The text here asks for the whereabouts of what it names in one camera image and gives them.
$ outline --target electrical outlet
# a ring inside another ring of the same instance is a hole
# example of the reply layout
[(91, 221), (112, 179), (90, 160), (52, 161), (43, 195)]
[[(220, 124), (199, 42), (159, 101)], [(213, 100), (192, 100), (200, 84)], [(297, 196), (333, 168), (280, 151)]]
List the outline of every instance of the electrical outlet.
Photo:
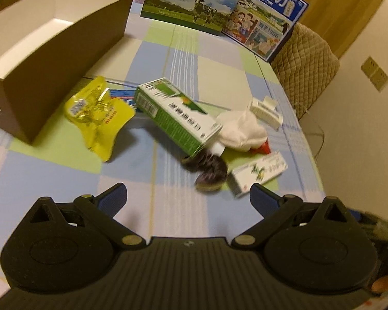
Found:
[(361, 70), (366, 74), (368, 78), (371, 78), (373, 73), (379, 68), (376, 61), (372, 59), (371, 56), (368, 57), (368, 59), (363, 63), (361, 66)]
[(378, 68), (378, 70), (371, 76), (370, 80), (379, 92), (381, 92), (388, 84), (388, 76), (381, 68)]

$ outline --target barcode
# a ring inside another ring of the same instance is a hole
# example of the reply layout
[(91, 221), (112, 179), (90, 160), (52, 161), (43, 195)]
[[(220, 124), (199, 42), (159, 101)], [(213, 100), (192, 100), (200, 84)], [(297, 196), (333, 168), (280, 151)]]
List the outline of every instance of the barcode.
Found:
[(76, 114), (78, 114), (85, 105), (86, 105), (85, 99), (80, 99), (79, 101), (76, 101), (75, 105), (73, 105), (69, 110), (71, 116), (73, 117), (76, 116)]
[(143, 94), (138, 93), (136, 103), (152, 118), (157, 116), (158, 108), (154, 106)]

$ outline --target small white box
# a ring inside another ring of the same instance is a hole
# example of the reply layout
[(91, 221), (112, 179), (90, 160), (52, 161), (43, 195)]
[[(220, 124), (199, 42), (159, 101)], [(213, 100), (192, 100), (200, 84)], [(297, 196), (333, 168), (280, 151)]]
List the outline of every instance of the small white box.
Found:
[(195, 156), (222, 128), (167, 78), (139, 85), (135, 103), (189, 156)]
[(262, 158), (234, 168), (227, 178), (227, 184), (236, 197), (250, 191), (254, 183), (264, 184), (288, 168), (280, 152), (273, 152)]
[(277, 101), (265, 97), (263, 101), (253, 98), (249, 104), (251, 111), (257, 118), (263, 120), (274, 129), (279, 129), (283, 124), (283, 115), (276, 112)]

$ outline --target yellow snack wrapper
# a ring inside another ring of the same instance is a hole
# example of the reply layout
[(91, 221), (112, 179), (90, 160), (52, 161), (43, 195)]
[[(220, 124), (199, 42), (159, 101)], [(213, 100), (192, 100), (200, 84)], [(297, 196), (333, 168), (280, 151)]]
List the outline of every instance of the yellow snack wrapper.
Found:
[(122, 99), (110, 98), (109, 87), (101, 76), (73, 95), (64, 112), (81, 130), (86, 147), (104, 162), (111, 157), (118, 132), (135, 115)]

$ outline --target blue milk box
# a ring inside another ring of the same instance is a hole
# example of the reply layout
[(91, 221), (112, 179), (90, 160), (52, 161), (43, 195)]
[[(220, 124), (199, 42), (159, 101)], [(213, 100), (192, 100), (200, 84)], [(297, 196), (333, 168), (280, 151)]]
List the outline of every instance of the blue milk box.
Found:
[(222, 32), (270, 61), (307, 6), (303, 0), (239, 0)]

